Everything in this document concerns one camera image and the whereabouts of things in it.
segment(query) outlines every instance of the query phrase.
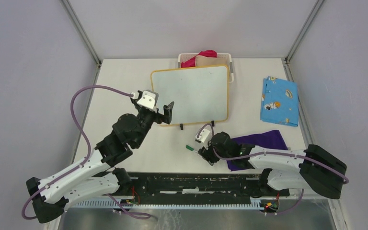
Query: cartoon print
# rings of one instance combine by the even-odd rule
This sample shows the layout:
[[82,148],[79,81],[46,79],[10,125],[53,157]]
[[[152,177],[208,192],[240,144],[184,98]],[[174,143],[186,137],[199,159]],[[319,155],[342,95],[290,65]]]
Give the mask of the cartoon print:
[[270,77],[270,80],[273,82],[273,84],[275,84],[275,83],[276,83],[276,79],[277,79],[277,78],[275,78],[275,77]]
[[293,93],[290,90],[286,90],[286,96],[289,98],[293,98]]
[[266,110],[277,109],[281,106],[280,102],[270,102],[264,105]]

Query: white wall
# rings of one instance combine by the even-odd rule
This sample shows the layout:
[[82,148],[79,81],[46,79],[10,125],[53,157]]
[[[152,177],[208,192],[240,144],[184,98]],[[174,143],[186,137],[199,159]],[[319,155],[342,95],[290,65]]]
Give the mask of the white wall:
[[100,58],[285,57],[316,0],[70,0]]
[[326,1],[291,70],[317,144],[347,164],[349,229],[368,230],[368,0]]
[[[70,163],[78,131],[69,101],[94,73],[60,1],[0,0],[0,230],[42,227],[21,217],[25,182]],[[87,96],[77,102],[80,120]]]

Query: whiteboard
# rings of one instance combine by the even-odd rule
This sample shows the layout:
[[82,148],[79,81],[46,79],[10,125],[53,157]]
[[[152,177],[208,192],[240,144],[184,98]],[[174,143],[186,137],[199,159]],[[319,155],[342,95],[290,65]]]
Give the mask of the whiteboard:
[[150,79],[159,108],[174,102],[171,125],[177,125],[228,119],[228,75],[220,65],[156,70]]
[[316,0],[69,0],[100,59],[287,55]]

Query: plastic basket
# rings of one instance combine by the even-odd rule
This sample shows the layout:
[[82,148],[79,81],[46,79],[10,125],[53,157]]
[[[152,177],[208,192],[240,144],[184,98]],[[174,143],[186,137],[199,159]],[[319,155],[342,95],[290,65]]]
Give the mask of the plastic basket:
[[[197,54],[180,54],[178,55],[178,68],[181,68],[181,63],[182,62],[186,62],[189,59],[191,59],[192,57],[196,56]],[[231,80],[229,81],[229,83],[232,83],[235,79],[234,74],[233,74],[233,65],[232,65],[232,56],[230,54],[218,54],[217,58],[223,58],[226,60],[227,62],[227,66],[229,68],[229,72],[230,72],[230,78]]]

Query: white table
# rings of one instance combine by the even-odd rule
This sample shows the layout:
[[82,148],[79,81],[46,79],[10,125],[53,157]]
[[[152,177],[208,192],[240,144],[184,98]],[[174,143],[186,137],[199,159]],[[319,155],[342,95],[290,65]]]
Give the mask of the white table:
[[[157,69],[173,69],[177,59],[105,59],[97,85],[110,86],[124,92],[151,89],[150,73]],[[292,150],[304,149],[300,127],[266,123],[260,120],[263,78],[273,76],[285,79],[279,58],[234,58],[235,82],[230,84],[229,118],[215,125],[215,132],[225,131],[231,137],[280,130],[287,146]],[[129,98],[117,93],[96,89],[92,96],[84,130],[92,147],[110,134],[112,125],[120,115],[137,114]],[[260,170],[231,172],[225,161],[210,166],[198,154],[185,148],[194,146],[194,137],[202,125],[161,127],[153,124],[139,149],[117,167],[128,172],[163,173],[260,173]],[[75,160],[87,154],[87,145],[81,139]]]

